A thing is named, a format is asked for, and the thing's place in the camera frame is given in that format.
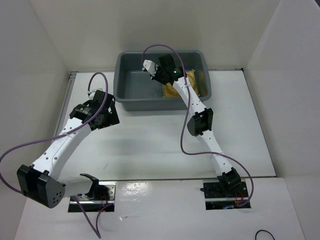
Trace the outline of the round yellow bamboo plate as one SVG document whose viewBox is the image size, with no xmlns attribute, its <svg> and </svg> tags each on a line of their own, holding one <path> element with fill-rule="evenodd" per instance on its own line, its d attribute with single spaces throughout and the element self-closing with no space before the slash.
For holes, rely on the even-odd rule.
<svg viewBox="0 0 320 240">
<path fill-rule="evenodd" d="M 179 98 L 179 92 L 170 84 L 167 83 L 166 85 L 162 86 L 163 96 L 165 98 Z"/>
</svg>

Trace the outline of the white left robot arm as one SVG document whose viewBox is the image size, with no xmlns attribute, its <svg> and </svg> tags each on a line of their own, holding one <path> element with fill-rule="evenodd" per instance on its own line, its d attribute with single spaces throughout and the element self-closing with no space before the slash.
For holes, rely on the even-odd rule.
<svg viewBox="0 0 320 240">
<path fill-rule="evenodd" d="M 99 179 L 81 173 L 74 180 L 58 180 L 73 152 L 91 132 L 119 124 L 115 98 L 96 90 L 89 100 L 73 108 L 63 130 L 48 149 L 31 165 L 21 165 L 17 178 L 22 194 L 50 209 L 62 198 L 83 195 L 88 200 L 106 200 L 109 188 Z"/>
</svg>

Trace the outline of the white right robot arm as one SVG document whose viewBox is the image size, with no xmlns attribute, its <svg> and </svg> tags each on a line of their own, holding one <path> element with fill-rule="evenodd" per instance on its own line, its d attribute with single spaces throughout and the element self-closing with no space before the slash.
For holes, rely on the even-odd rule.
<svg viewBox="0 0 320 240">
<path fill-rule="evenodd" d="M 204 143 L 210 152 L 217 152 L 211 155 L 211 161 L 219 181 L 219 191 L 225 197 L 231 196 L 241 184 L 241 177 L 229 160 L 222 156 L 222 150 L 212 130 L 213 110 L 202 103 L 189 78 L 184 76 L 183 68 L 176 66 L 171 55 L 161 56 L 158 61 L 159 63 L 154 63 L 145 60 L 143 66 L 150 73 L 152 80 L 172 86 L 189 107 L 187 130 L 190 135 Z"/>
</svg>

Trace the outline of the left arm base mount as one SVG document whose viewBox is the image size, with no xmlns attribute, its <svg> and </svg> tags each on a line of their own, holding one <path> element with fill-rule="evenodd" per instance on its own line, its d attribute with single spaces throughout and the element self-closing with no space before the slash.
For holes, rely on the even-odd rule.
<svg viewBox="0 0 320 240">
<path fill-rule="evenodd" d="M 93 198 L 88 198 L 85 194 L 77 194 L 76 199 L 86 213 L 98 213 L 115 211 L 116 187 L 115 181 L 100 181 L 100 192 Z"/>
</svg>

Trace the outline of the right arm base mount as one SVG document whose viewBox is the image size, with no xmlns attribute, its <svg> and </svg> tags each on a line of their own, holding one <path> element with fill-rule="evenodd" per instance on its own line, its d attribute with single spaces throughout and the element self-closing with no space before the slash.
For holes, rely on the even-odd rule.
<svg viewBox="0 0 320 240">
<path fill-rule="evenodd" d="M 250 209 L 250 202 L 243 206 L 239 203 L 245 202 L 248 197 L 248 189 L 245 181 L 228 193 L 223 193 L 218 180 L 203 181 L 203 187 L 200 191 L 204 194 L 206 210 L 233 210 L 233 209 Z"/>
</svg>

